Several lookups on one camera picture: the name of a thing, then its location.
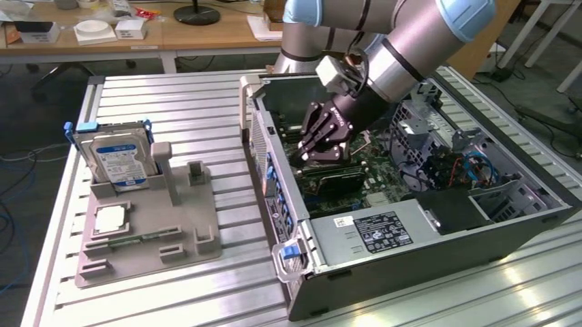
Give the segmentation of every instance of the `table leg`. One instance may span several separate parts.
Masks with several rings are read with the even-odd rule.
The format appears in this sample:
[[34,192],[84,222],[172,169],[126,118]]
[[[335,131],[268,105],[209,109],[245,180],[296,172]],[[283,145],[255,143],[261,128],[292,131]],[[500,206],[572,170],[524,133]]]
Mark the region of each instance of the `table leg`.
[[552,30],[547,33],[546,37],[543,38],[542,43],[539,43],[539,46],[534,51],[534,54],[531,55],[531,57],[528,58],[528,60],[526,62],[527,68],[530,68],[534,65],[535,61],[538,60],[539,56],[542,55],[543,51],[546,50],[548,44],[554,40],[555,35],[562,30],[562,27],[567,23],[570,17],[572,17],[572,14],[575,13],[575,10],[578,9],[579,6],[580,6],[580,2],[574,3],[570,6],[570,9],[567,9],[567,11],[563,13],[562,17],[555,22]]
[[572,85],[574,80],[578,78],[578,76],[582,74],[582,61],[578,64],[578,66],[575,66],[572,72],[570,73],[570,75],[566,77],[566,80],[563,80],[560,86],[558,87],[558,92],[563,93],[566,92],[567,88],[570,87],[570,85]]
[[176,74],[177,70],[174,68],[174,51],[160,52],[161,65],[164,66],[164,74]]
[[531,15],[531,18],[527,20],[526,26],[523,26],[517,37],[515,38],[515,41],[511,43],[511,46],[503,55],[503,58],[499,62],[499,67],[503,68],[507,66],[507,64],[511,61],[512,55],[519,49],[520,44],[526,40],[526,37],[528,35],[528,32],[534,29],[535,23],[539,20],[539,17],[542,17],[542,14],[544,13],[546,9],[548,7],[548,1],[542,1],[542,3],[538,6],[538,9],[535,10],[534,14]]

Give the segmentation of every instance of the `motherboard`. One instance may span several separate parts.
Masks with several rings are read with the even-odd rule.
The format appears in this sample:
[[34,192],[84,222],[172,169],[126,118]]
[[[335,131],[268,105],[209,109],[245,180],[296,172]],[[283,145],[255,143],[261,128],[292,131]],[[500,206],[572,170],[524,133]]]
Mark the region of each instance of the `motherboard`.
[[[297,132],[297,129],[285,129],[281,133],[288,158],[297,149]],[[399,202],[420,187],[409,187],[403,181],[387,153],[387,137],[383,131],[359,133],[349,142],[349,163],[309,163],[292,168],[311,218]]]

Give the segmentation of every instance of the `aluminum workbench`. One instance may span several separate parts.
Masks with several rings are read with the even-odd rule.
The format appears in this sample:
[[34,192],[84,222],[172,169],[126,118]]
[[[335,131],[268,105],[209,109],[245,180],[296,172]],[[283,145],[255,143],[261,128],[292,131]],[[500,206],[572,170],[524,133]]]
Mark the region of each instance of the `aluminum workbench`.
[[[261,70],[110,77],[86,87],[78,121],[148,118],[170,141],[172,165],[201,159],[222,256],[80,290],[73,283],[89,170],[70,148],[22,326],[531,326],[582,322],[582,216],[487,266],[423,283],[319,318],[288,322],[239,137],[239,78]],[[580,175],[449,68],[437,73],[582,198]],[[459,127],[475,123],[448,98]]]

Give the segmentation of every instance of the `white stand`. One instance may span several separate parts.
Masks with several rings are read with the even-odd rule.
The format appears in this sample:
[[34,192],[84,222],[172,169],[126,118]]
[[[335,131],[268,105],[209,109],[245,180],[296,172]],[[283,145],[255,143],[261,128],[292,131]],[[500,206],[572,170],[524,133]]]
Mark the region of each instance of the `white stand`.
[[578,78],[578,76],[582,74],[582,61],[578,64],[578,66],[575,66],[572,72],[570,73],[570,75],[566,77],[566,80],[563,80],[560,86],[558,87],[558,92],[563,93],[566,92],[567,88],[570,87],[570,85],[572,85],[574,80]]
[[523,41],[526,40],[528,32],[531,32],[531,30],[534,29],[535,23],[539,21],[539,18],[542,17],[543,13],[546,12],[548,5],[551,5],[551,4],[555,4],[555,5],[571,4],[568,11],[562,15],[562,18],[558,20],[558,22],[555,22],[552,30],[548,32],[546,39],[543,40],[542,44],[539,45],[538,49],[535,50],[535,53],[534,53],[531,59],[527,61],[527,63],[531,62],[531,65],[535,62],[535,60],[538,59],[543,50],[546,50],[548,43],[554,39],[555,34],[558,34],[559,30],[562,29],[568,18],[572,16],[580,3],[582,3],[582,0],[576,0],[576,1],[574,1],[574,3],[571,0],[542,0],[540,4],[538,6],[538,9],[535,10],[534,14],[531,15],[531,18],[528,19],[526,26],[521,28],[519,35],[515,38],[515,41],[511,43],[511,46],[505,52],[505,55],[503,56],[503,58],[499,62],[500,68],[505,67],[507,64],[509,63],[511,58],[512,58],[515,52],[517,51]]

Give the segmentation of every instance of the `blue cable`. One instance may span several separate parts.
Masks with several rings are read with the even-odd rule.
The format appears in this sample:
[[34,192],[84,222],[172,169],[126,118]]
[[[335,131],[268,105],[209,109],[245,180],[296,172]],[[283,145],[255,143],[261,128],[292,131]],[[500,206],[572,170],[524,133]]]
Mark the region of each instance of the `blue cable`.
[[499,174],[496,173],[495,168],[492,167],[492,163],[491,163],[489,159],[485,157],[485,155],[484,155],[483,153],[476,152],[476,151],[468,152],[468,153],[464,155],[464,164],[463,164],[463,167],[464,167],[465,170],[468,170],[468,172],[467,172],[467,176],[468,176],[473,181],[479,181],[479,178],[476,177],[475,173],[469,170],[469,158],[471,158],[471,157],[479,157],[479,158],[481,158],[481,160],[484,161],[485,165],[489,167],[491,175],[492,175],[492,177],[495,178],[495,181],[497,182],[497,181],[499,181]]
[[25,278],[25,276],[28,276],[28,272],[29,272],[29,262],[28,262],[28,247],[26,247],[26,243],[24,242],[24,237],[20,233],[20,227],[16,224],[16,222],[13,221],[12,217],[6,216],[6,215],[0,215],[0,218],[2,218],[5,221],[8,221],[10,224],[13,224],[14,226],[14,233],[16,233],[16,238],[18,239],[20,242],[20,247],[22,250],[22,254],[24,254],[24,270],[20,273],[20,275],[12,280],[12,282],[4,286],[4,288],[0,290],[0,295],[2,295],[2,293],[17,283],[20,282],[20,280],[22,278]]

